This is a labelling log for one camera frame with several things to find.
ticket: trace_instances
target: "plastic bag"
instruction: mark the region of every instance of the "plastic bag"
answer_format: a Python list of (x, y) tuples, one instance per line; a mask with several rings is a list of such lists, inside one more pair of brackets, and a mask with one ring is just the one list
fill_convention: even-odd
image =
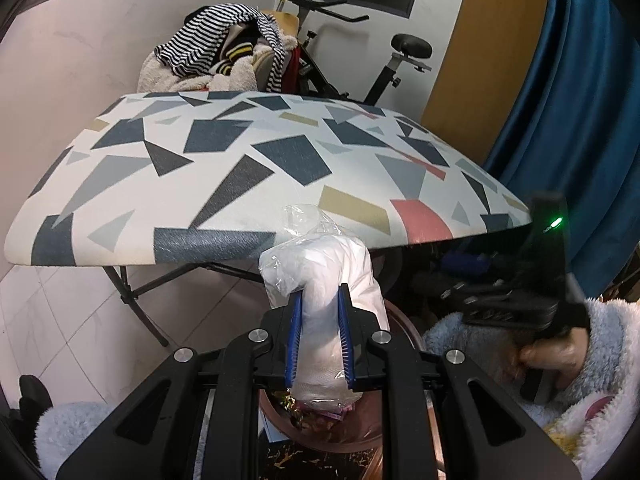
[(338, 286), (347, 283), (353, 306), (374, 313), (380, 327), (388, 330), (384, 301), (361, 240), (315, 206), (289, 206), (285, 215), (285, 229), (295, 238), (264, 251), (259, 268), (272, 308), (284, 306), (290, 293), (303, 289), (302, 336), (291, 395), (315, 410), (339, 413), (361, 394), (348, 389), (344, 379)]

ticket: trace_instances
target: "beige geometric shape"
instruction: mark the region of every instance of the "beige geometric shape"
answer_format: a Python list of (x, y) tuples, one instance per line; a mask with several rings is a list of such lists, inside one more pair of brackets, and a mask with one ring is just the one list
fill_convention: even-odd
[(385, 209), (333, 187), (324, 186), (318, 207), (373, 227), (387, 235), (391, 234), (389, 216)]
[(303, 117), (302, 115), (292, 114), (290, 112), (281, 113), (280, 118), (287, 119), (289, 121), (296, 121), (297, 123), (308, 124), (309, 126), (315, 126), (316, 128), (318, 127), (318, 121)]
[(529, 212), (529, 208), (525, 206), (522, 202), (519, 202), (518, 200), (514, 200), (513, 198), (505, 195), (504, 193), (502, 194), (502, 196), (506, 200), (507, 204), (509, 204), (511, 207), (519, 209), (520, 211), (524, 211), (525, 213)]
[(103, 130), (105, 126), (109, 126), (109, 123), (103, 121), (102, 119), (94, 119), (94, 122), (87, 126), (87, 130), (93, 130), (94, 132), (99, 132)]

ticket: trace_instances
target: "silver screw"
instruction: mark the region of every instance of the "silver screw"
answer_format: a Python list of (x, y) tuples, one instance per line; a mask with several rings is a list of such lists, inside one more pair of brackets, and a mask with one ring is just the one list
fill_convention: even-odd
[(459, 365), (465, 362), (465, 355), (462, 353), (462, 350), (449, 350), (445, 357), (447, 361), (453, 365)]
[(251, 332), (249, 332), (249, 339), (254, 343), (261, 343), (263, 341), (267, 341), (268, 337), (269, 337), (269, 332), (261, 328), (256, 328), (254, 330), (251, 330)]
[(193, 350), (191, 350), (190, 348), (178, 348), (174, 352), (174, 359), (179, 363), (185, 363), (187, 361), (190, 361), (192, 357), (193, 357)]
[(391, 341), (391, 334), (386, 330), (378, 330), (377, 332), (371, 334), (371, 338), (379, 345), (385, 345), (389, 341)]

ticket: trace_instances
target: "wall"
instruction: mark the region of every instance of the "wall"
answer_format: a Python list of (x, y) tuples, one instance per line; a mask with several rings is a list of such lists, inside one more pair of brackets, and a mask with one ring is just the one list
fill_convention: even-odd
[(546, 0), (463, 0), (422, 124), (482, 164), (522, 87)]
[[(342, 6), (338, 12), (371, 15), (343, 27), (310, 16), (320, 35), (316, 61), (329, 80), (364, 98), (390, 57), (390, 37), (409, 32), (434, 49), (430, 74), (401, 68), (399, 89), (381, 104), (418, 118), (428, 99), (461, 0), (417, 0), (410, 20)], [(0, 240), (31, 189), (60, 151), (111, 102), (135, 92), (143, 60), (168, 40), (199, 6), (242, 2), (270, 9), (273, 0), (49, 0), (20, 14), (0, 43)], [(0, 257), (0, 277), (10, 268)]]

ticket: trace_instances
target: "exercise bike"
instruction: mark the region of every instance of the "exercise bike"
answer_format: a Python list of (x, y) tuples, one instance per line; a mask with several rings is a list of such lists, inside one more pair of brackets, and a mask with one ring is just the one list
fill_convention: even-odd
[[(277, 0), (276, 9), (282, 11), (284, 3), (287, 0)], [(298, 30), (302, 30), (302, 25), (308, 16), (309, 12), (315, 11), (331, 16), (343, 22), (347, 23), (360, 23), (366, 22), (369, 19), (369, 15), (357, 16), (356, 18), (349, 18), (332, 10), (328, 10), (327, 7), (333, 7), (340, 4), (347, 3), (347, 0), (288, 0), (296, 4), (300, 10), (298, 12), (298, 19), (300, 20), (300, 26)], [(391, 55), (389, 63), (381, 70), (378, 78), (371, 86), (369, 93), (363, 101), (357, 101), (349, 98), (349, 93), (340, 93), (335, 86), (331, 85), (322, 74), (318, 64), (310, 56), (307, 47), (309, 43), (316, 38), (317, 34), (310, 30), (306, 34), (306, 40), (300, 44), (300, 66), (298, 70), (298, 88), (297, 93), (304, 96), (316, 96), (328, 99), (340, 99), (346, 101), (356, 102), (358, 104), (364, 104), (368, 106), (375, 106), (385, 91), (386, 87), (391, 83), (394, 88), (397, 88), (401, 79), (396, 77), (398, 67), (402, 62), (410, 63), (415, 67), (418, 72), (431, 71), (431, 67), (421, 62), (421, 59), (429, 59), (433, 53), (431, 45), (417, 36), (411, 34), (396, 34), (391, 39), (391, 47), (396, 51)]]

